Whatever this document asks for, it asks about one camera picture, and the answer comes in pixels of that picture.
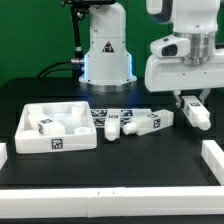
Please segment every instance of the white tray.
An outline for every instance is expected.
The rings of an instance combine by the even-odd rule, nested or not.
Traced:
[[[72,116],[72,105],[81,103],[85,107],[82,116]],[[43,108],[43,113],[52,120],[58,121],[65,126],[65,135],[62,136],[37,136],[21,137],[24,131],[32,130],[28,120],[28,108],[37,105]],[[87,127],[90,133],[75,134],[76,128]],[[87,150],[97,147],[96,128],[92,119],[88,102],[63,102],[63,103],[44,103],[27,104],[24,106],[23,113],[15,134],[16,151],[18,153],[47,153],[73,150]]]

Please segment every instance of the white border block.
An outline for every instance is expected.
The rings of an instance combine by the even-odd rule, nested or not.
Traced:
[[[2,190],[0,218],[86,217],[86,190]]]
[[[87,196],[87,217],[126,216],[125,188],[95,189]]]
[[[7,158],[6,144],[0,143],[0,170],[4,166]]]
[[[127,216],[224,214],[224,187],[126,189]]]
[[[224,152],[215,141],[203,141],[201,156],[215,175],[224,185]]]

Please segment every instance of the black table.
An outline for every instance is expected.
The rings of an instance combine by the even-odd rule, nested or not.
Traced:
[[[199,91],[184,92],[185,95]],[[201,159],[203,140],[224,144],[224,95],[213,90],[206,101],[209,131],[193,128],[172,93],[150,93],[139,78],[137,88],[97,93],[78,87],[70,78],[21,78],[0,88],[0,142],[7,143],[8,161],[0,171],[0,189],[215,186],[219,185]],[[19,155],[14,135],[25,104],[88,101],[91,109],[151,108],[175,112],[174,126],[144,136],[126,136],[109,144],[103,129],[97,149]],[[4,220],[4,223],[223,223],[224,216],[168,216],[97,219]]]

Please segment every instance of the green wall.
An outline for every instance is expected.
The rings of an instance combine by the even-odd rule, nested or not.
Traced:
[[[118,0],[125,5],[126,0]],[[145,0],[129,0],[127,49],[134,56],[134,74],[144,76],[150,43],[172,32],[171,25],[155,24]],[[219,42],[224,39],[219,15]],[[81,22],[85,52],[89,47],[89,18]],[[35,77],[47,65],[70,59],[74,45],[69,7],[60,0],[0,0],[0,85],[17,77]]]

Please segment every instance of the white rectangular block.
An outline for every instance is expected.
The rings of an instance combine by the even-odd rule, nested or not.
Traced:
[[[87,190],[2,190],[0,218],[86,217]]]
[[[215,141],[203,141],[201,156],[219,183],[224,186],[224,152]]]
[[[39,123],[40,120],[47,120],[47,119],[49,119],[49,117],[46,114],[43,114],[43,113],[32,113],[32,114],[29,114],[27,116],[27,118],[28,118],[30,127],[33,130],[36,130],[36,131],[39,131],[38,123]]]
[[[7,161],[7,150],[6,144],[0,143],[0,170],[4,166],[5,162]]]
[[[211,127],[210,113],[196,96],[183,96],[183,112],[193,127],[208,130]]]
[[[127,216],[224,214],[223,187],[126,189]]]
[[[134,117],[123,127],[126,135],[145,135],[173,125],[174,113],[168,110],[160,110],[147,115]]]
[[[40,134],[44,136],[62,136],[65,135],[65,126],[52,119],[40,120],[38,122]]]
[[[104,134],[109,141],[120,138],[121,110],[108,109],[105,121]]]
[[[87,217],[126,216],[125,188],[95,189],[87,196]]]

